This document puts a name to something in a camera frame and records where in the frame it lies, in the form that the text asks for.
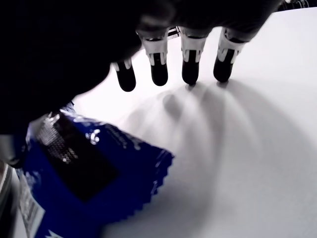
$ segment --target blue snack bag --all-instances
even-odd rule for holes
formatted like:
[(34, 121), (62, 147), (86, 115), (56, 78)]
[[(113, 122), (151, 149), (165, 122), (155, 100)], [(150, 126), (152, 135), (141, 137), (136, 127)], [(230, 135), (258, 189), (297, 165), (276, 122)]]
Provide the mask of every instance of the blue snack bag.
[(28, 238), (98, 238), (158, 192), (173, 155), (116, 126), (50, 113), (29, 126), (17, 173)]

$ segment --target black fingertip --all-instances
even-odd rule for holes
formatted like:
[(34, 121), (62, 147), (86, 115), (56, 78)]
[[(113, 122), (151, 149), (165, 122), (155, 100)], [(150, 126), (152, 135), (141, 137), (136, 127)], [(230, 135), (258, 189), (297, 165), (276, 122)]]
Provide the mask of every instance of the black fingertip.
[(117, 71), (117, 76), (119, 85), (123, 91), (133, 91), (136, 86), (133, 66), (131, 66), (129, 69), (126, 69), (125, 67), (120, 67), (120, 71)]
[(214, 77), (221, 83), (227, 82), (231, 76), (233, 64), (216, 59), (213, 68)]
[(157, 86), (164, 86), (168, 80), (167, 64), (151, 65), (152, 80)]
[(183, 61), (182, 77), (185, 83), (194, 85), (199, 74), (199, 62), (196, 62), (196, 51), (189, 51), (188, 62)]
[(183, 61), (182, 77), (185, 83), (194, 85), (197, 82), (199, 74), (199, 62)]
[(231, 60), (233, 58), (234, 50), (228, 50), (224, 62), (221, 62), (218, 57), (214, 63), (213, 75), (221, 83), (227, 82), (231, 76), (233, 64)]

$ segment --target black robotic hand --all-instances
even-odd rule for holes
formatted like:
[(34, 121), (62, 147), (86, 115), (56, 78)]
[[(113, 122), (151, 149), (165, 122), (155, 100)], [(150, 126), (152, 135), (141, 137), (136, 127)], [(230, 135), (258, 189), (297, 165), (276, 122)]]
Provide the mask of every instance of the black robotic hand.
[(166, 31), (182, 27), (183, 78), (194, 84), (205, 39), (224, 26), (214, 75), (226, 81), (235, 57), (281, 0), (12, 0), (0, 3), (0, 134), (25, 127), (102, 82), (114, 62), (133, 90), (130, 57), (141, 38), (153, 81), (167, 81)]
[[(173, 26), (179, 26), (181, 31), (182, 77), (190, 85), (198, 79), (199, 61), (206, 37), (214, 27), (223, 27), (213, 74), (218, 81), (226, 82), (237, 55), (280, 4), (281, 0), (166, 1), (171, 10), (165, 27), (143, 23), (137, 29), (150, 60), (153, 82), (157, 86), (167, 82), (167, 33)], [(114, 68), (121, 88), (132, 91), (136, 79), (131, 59), (115, 63)]]

